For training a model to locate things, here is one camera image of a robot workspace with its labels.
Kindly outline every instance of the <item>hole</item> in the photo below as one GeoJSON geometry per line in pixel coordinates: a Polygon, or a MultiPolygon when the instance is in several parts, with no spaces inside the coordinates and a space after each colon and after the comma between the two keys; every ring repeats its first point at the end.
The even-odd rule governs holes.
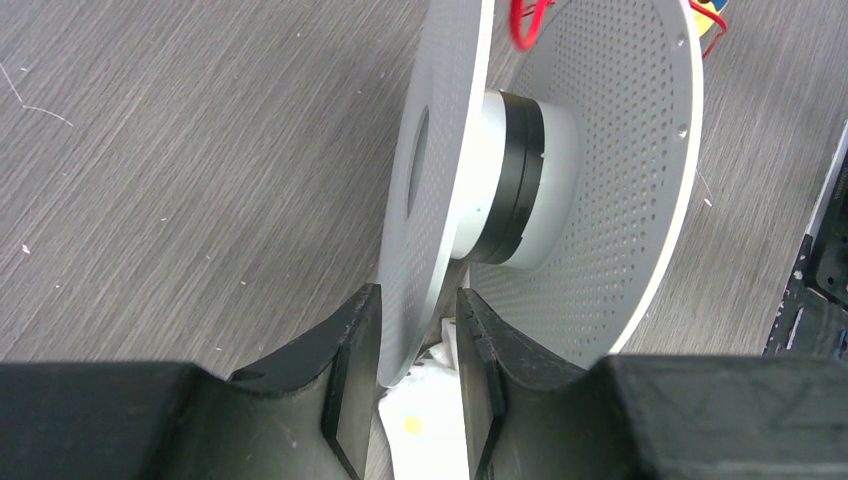
{"type": "Polygon", "coordinates": [[[257,372],[254,370],[236,370],[233,372],[233,376],[230,377],[231,382],[246,382],[248,380],[256,380],[257,378],[264,377],[265,374],[262,372],[257,372]]]}
{"type": "Polygon", "coordinates": [[[418,187],[421,184],[421,169],[424,168],[424,155],[427,153],[427,137],[430,130],[430,109],[424,107],[421,120],[418,121],[418,132],[415,134],[415,150],[412,153],[412,166],[409,172],[409,187],[406,196],[406,218],[412,214],[418,187]]]}

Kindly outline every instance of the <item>white cylindrical hub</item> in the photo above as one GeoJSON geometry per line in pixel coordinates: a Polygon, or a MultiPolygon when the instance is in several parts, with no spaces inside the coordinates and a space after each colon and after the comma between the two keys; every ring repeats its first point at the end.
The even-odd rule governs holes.
{"type": "Polygon", "coordinates": [[[571,205],[579,166],[566,110],[487,91],[475,155],[457,172],[461,202],[451,257],[519,269],[551,251],[571,205]]]}
{"type": "Polygon", "coordinates": [[[459,165],[457,201],[460,203],[460,220],[453,241],[451,258],[465,258],[483,233],[489,218],[498,180],[503,167],[506,143],[506,112],[500,92],[488,90],[483,95],[483,115],[476,132],[475,155],[459,165]]]}

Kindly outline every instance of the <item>central hole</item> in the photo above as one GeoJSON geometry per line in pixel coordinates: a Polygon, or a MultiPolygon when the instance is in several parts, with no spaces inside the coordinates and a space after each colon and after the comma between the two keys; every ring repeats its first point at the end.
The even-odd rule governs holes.
{"type": "Polygon", "coordinates": [[[409,188],[406,197],[406,218],[412,214],[415,196],[421,183],[421,169],[424,166],[424,154],[427,152],[427,135],[430,129],[430,109],[424,107],[421,120],[418,121],[418,133],[415,135],[415,151],[412,154],[412,168],[409,172],[409,188]]]}

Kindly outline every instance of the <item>black bracket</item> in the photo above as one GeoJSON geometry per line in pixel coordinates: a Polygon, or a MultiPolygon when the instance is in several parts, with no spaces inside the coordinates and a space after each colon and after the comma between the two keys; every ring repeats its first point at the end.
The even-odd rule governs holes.
{"type": "Polygon", "coordinates": [[[361,479],[380,288],[219,379],[191,363],[0,364],[0,477],[361,479]]]}
{"type": "Polygon", "coordinates": [[[458,295],[474,479],[848,478],[848,366],[609,356],[588,372],[458,295]]]}

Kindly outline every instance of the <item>white object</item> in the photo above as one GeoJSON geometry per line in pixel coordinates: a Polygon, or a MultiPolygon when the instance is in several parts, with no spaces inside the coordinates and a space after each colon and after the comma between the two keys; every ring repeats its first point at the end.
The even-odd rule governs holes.
{"type": "Polygon", "coordinates": [[[468,478],[462,393],[454,368],[456,327],[447,319],[442,340],[428,350],[432,358],[415,362],[378,406],[398,480],[468,478]]]}

